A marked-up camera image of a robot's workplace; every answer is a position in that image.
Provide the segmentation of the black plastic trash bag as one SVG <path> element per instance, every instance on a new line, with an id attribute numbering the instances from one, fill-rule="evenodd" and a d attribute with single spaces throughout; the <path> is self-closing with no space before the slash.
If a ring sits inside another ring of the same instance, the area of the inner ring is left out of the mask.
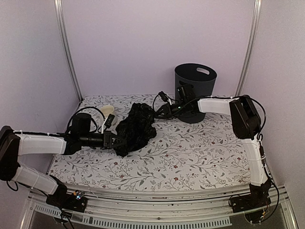
<path id="1" fill-rule="evenodd" d="M 133 103 L 127 118 L 116 126 L 116 133 L 126 141 L 122 146 L 115 147 L 118 156 L 125 157 L 147 146 L 148 142 L 157 135 L 153 127 L 154 110 L 146 103 Z"/>

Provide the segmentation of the dark grey trash bin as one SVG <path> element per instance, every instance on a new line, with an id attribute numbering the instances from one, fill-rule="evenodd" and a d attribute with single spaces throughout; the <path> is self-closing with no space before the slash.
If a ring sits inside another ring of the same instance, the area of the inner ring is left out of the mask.
<path id="1" fill-rule="evenodd" d="M 206 70 L 207 73 L 200 72 L 198 69 Z M 196 97 L 212 95 L 217 73 L 212 68 L 197 64 L 184 63 L 175 67 L 175 99 L 180 100 L 177 88 L 184 85 L 192 85 Z M 178 119 L 189 124 L 196 124 L 204 120 L 206 113 L 189 111 L 179 114 Z"/>

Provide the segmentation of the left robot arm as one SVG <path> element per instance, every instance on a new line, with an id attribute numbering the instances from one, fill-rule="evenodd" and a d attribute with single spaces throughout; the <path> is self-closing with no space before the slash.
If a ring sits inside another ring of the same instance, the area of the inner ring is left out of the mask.
<path id="1" fill-rule="evenodd" d="M 40 190 L 60 207 L 67 207 L 71 203 L 67 187 L 57 178 L 23 165 L 19 158 L 35 154 L 70 156 L 83 147 L 112 149 L 126 144 L 111 131 L 92 132 L 91 123 L 90 114 L 78 113 L 71 118 L 65 133 L 23 132 L 4 126 L 0 131 L 0 179 Z"/>

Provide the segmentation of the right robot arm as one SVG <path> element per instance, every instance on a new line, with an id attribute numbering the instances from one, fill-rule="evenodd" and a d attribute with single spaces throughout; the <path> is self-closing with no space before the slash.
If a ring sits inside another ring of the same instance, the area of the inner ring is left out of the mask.
<path id="1" fill-rule="evenodd" d="M 197 96 L 190 84 L 178 87 L 177 92 L 179 100 L 171 99 L 163 91 L 157 94 L 165 104 L 155 111 L 155 118 L 173 119 L 189 113 L 230 116 L 233 133 L 244 146 L 250 168 L 250 194 L 246 198 L 246 203 L 250 208 L 258 207 L 268 196 L 272 183 L 265 169 L 265 153 L 261 133 L 265 120 L 260 118 L 255 107 L 258 102 L 248 95 L 236 97 Z"/>

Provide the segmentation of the cream ceramic cup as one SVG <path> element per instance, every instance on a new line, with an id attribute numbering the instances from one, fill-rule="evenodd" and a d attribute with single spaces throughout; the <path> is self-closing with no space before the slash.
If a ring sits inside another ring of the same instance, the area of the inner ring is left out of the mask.
<path id="1" fill-rule="evenodd" d="M 100 108 L 100 111 L 104 114 L 106 119 L 108 118 L 109 115 L 114 115 L 112 125 L 115 125 L 117 123 L 118 117 L 117 117 L 116 111 L 112 105 L 105 105 Z"/>

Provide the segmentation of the floral patterned table mat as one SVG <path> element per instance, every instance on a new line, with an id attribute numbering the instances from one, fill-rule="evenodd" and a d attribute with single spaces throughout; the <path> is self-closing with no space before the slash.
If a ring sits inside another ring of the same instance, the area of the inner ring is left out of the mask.
<path id="1" fill-rule="evenodd" d="M 184 191 L 251 184 L 268 178 L 258 137 L 240 140 L 233 133 L 229 103 L 206 102 L 204 120 L 156 120 L 157 135 L 125 157 L 113 150 L 84 147 L 55 156 L 49 174 L 91 188 L 127 191 Z"/>

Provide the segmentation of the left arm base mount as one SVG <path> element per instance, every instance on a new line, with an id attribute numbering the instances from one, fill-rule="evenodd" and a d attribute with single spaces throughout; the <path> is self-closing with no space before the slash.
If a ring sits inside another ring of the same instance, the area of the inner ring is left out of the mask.
<path id="1" fill-rule="evenodd" d="M 85 192 L 75 190 L 73 193 L 67 193 L 65 189 L 59 189 L 52 195 L 48 195 L 46 203 L 57 207 L 58 209 L 67 209 L 84 213 L 87 207 L 88 199 Z"/>

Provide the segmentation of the aluminium front rail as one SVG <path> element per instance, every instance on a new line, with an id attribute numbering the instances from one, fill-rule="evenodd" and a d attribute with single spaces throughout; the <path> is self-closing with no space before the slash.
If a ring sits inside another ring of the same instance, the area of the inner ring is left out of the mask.
<path id="1" fill-rule="evenodd" d="M 247 185 L 192 191 L 127 191 L 70 185 L 84 192 L 84 212 L 68 210 L 70 219 L 46 197 L 30 192 L 21 228 L 74 229 L 299 229 L 284 186 L 271 188 L 271 204 L 234 212 L 234 197 L 248 195 Z"/>

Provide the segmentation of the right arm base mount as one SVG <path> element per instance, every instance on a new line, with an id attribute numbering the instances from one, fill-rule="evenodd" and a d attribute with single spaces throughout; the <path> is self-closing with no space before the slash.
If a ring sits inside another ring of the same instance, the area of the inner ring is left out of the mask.
<path id="1" fill-rule="evenodd" d="M 228 200 L 233 213 L 261 208 L 271 204 L 268 192 L 233 195 Z"/>

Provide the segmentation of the right aluminium frame post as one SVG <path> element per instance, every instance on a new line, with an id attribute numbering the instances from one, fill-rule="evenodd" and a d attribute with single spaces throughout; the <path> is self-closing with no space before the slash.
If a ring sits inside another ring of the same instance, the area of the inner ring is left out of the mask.
<path id="1" fill-rule="evenodd" d="M 246 81 L 246 77 L 247 77 L 247 73 L 249 70 L 251 57 L 252 57 L 252 53 L 253 53 L 253 49 L 254 49 L 254 43 L 255 43 L 258 27 L 259 27 L 261 8 L 262 8 L 262 1 L 255 0 L 248 43 L 247 43 L 247 47 L 246 47 L 246 52 L 245 52 L 242 69 L 241 69 L 241 74 L 240 74 L 237 88 L 235 91 L 235 96 L 242 94 L 242 90 L 243 90 L 243 87 L 244 87 L 244 84 Z"/>

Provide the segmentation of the aluminium frame post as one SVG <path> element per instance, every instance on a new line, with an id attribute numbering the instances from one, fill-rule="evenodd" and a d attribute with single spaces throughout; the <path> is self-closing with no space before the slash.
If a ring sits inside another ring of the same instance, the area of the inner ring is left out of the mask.
<path id="1" fill-rule="evenodd" d="M 69 69 L 70 76 L 71 76 L 71 81 L 72 81 L 76 96 L 77 96 L 78 100 L 81 102 L 83 100 L 83 96 L 81 93 L 79 81 L 77 79 L 75 67 L 73 64 L 72 54 L 71 54 L 71 50 L 70 50 L 70 46 L 69 46 L 69 40 L 68 40 L 67 30 L 66 30 L 66 26 L 65 26 L 64 13 L 63 13 L 63 7 L 62 7 L 62 0 L 54 0 L 54 6 L 55 6 L 55 13 L 56 13 L 57 22 L 58 22 L 59 31 L 60 31 L 61 41 L 63 44 L 64 53 L 65 53 L 65 58 L 66 58 L 68 69 Z"/>
<path id="2" fill-rule="evenodd" d="M 235 91 L 235 96 L 242 94 L 242 90 L 243 90 L 243 87 L 244 87 L 244 84 L 246 81 L 246 77 L 247 77 L 247 73 L 249 70 L 251 57 L 252 57 L 252 53 L 253 53 L 253 49 L 254 49 L 254 43 L 255 43 L 258 27 L 259 27 L 261 8 L 262 8 L 262 1 L 255 0 L 248 43 L 247 43 L 247 47 L 246 47 L 246 52 L 245 52 L 242 69 L 241 69 L 241 74 L 240 74 L 237 88 Z"/>

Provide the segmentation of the left aluminium frame post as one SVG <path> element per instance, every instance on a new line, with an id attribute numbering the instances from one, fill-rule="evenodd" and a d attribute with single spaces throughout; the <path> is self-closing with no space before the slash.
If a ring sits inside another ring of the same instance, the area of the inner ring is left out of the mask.
<path id="1" fill-rule="evenodd" d="M 54 6 L 55 6 L 55 13 L 56 13 L 57 22 L 58 22 L 59 31 L 60 31 L 61 41 L 63 44 L 64 53 L 65 53 L 65 58 L 66 58 L 68 69 L 69 69 L 70 76 L 71 76 L 71 81 L 72 81 L 76 96 L 77 96 L 78 100 L 81 102 L 83 100 L 83 96 L 81 93 L 79 81 L 77 79 L 75 67 L 73 64 L 72 54 L 71 54 L 71 50 L 70 50 L 70 46 L 69 46 L 69 40 L 68 40 L 67 30 L 66 30 L 66 26 L 65 26 L 64 13 L 63 13 L 63 7 L 62 7 L 62 0 L 54 0 Z"/>

